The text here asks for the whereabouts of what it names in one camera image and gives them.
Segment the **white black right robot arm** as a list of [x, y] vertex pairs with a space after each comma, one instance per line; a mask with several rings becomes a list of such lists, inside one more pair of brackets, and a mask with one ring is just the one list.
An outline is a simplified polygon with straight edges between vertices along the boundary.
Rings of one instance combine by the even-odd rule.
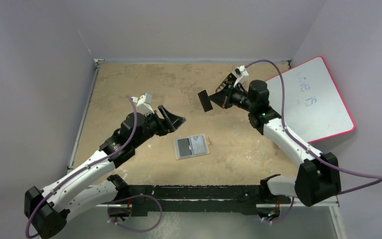
[[337, 157], [311, 147], [292, 134], [283, 115], [270, 106], [266, 82], [253, 80], [248, 90], [242, 86], [234, 88], [230, 81], [223, 86], [222, 90], [200, 98], [204, 110], [207, 112], [216, 104], [223, 109], [236, 106], [247, 111], [250, 125], [273, 141], [298, 166], [295, 178], [277, 174], [261, 180], [259, 195], [264, 202], [270, 203], [283, 195], [296, 197], [310, 207], [341, 192]]

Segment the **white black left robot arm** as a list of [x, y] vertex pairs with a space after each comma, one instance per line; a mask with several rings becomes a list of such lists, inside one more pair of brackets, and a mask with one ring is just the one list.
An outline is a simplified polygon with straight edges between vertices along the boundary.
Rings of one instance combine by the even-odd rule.
[[112, 175], [99, 185], [92, 183], [132, 158], [136, 148], [148, 139], [173, 133], [186, 122], [163, 106], [158, 106], [158, 110], [161, 118], [152, 109], [142, 113], [133, 107], [120, 128], [79, 167], [42, 189], [35, 186], [28, 189], [24, 198], [26, 238], [52, 238], [73, 218], [96, 205], [124, 203], [128, 190], [120, 185], [119, 176]]

